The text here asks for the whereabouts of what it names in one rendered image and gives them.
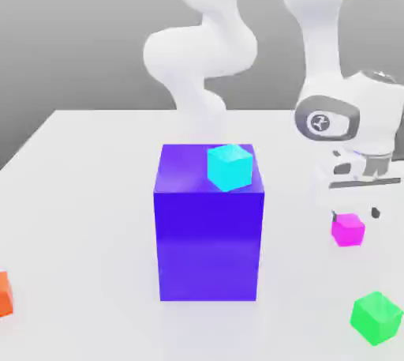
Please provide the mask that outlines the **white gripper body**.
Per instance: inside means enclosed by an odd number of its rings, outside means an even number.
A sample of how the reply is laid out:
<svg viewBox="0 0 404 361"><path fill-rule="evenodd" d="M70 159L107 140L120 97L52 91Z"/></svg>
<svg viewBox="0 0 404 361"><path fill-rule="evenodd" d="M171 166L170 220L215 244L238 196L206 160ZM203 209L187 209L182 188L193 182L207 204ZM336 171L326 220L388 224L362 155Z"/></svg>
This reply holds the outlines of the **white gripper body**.
<svg viewBox="0 0 404 361"><path fill-rule="evenodd" d="M327 204L331 207L371 203L385 193L395 193L403 189L400 177L374 179L372 181L343 180L331 182L327 188Z"/></svg>

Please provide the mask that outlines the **small magenta cube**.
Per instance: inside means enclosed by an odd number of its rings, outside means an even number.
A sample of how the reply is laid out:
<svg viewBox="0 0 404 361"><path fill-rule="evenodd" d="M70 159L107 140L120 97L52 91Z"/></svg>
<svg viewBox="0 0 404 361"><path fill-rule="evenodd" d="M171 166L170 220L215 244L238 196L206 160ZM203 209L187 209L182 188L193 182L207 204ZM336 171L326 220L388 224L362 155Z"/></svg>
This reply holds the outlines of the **small magenta cube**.
<svg viewBox="0 0 404 361"><path fill-rule="evenodd" d="M365 224L354 213L339 213L331 225L331 234L338 246L360 246L365 235Z"/></svg>

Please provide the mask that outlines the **small green cube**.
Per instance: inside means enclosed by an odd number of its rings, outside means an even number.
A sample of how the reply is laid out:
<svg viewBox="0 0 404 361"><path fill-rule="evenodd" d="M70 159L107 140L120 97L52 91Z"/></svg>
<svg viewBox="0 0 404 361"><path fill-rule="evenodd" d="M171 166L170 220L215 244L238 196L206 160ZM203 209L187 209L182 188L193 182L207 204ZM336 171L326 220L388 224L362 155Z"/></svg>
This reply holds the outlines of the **small green cube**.
<svg viewBox="0 0 404 361"><path fill-rule="evenodd" d="M354 302L350 324L372 346L377 346L396 335L403 315L399 306L374 291Z"/></svg>

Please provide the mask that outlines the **small orange cube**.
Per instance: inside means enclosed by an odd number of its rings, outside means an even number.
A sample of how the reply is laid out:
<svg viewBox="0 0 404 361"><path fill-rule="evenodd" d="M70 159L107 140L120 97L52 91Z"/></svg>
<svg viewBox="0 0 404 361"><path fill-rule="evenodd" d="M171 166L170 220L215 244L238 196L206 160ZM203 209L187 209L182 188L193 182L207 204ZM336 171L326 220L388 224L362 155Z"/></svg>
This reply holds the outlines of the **small orange cube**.
<svg viewBox="0 0 404 361"><path fill-rule="evenodd" d="M0 271L0 318L13 313L13 293L6 271Z"/></svg>

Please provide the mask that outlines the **large purple box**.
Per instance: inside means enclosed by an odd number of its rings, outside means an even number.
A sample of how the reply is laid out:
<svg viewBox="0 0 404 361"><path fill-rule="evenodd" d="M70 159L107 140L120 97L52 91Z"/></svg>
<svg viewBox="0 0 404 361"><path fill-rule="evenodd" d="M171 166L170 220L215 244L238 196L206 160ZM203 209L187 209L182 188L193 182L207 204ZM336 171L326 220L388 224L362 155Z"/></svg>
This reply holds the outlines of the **large purple box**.
<svg viewBox="0 0 404 361"><path fill-rule="evenodd" d="M162 301L256 300L264 185L229 192L208 179L211 145L165 144L153 191Z"/></svg>

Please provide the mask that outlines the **small cyan cube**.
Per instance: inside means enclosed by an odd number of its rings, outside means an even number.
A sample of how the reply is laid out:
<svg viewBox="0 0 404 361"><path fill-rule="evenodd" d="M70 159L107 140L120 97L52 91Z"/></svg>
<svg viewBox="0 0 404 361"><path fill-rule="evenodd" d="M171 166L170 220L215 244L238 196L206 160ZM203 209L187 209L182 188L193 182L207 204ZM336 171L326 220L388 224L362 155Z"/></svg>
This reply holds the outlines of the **small cyan cube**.
<svg viewBox="0 0 404 361"><path fill-rule="evenodd" d="M240 145L221 145L207 152L207 177L222 192L252 183L253 155Z"/></svg>

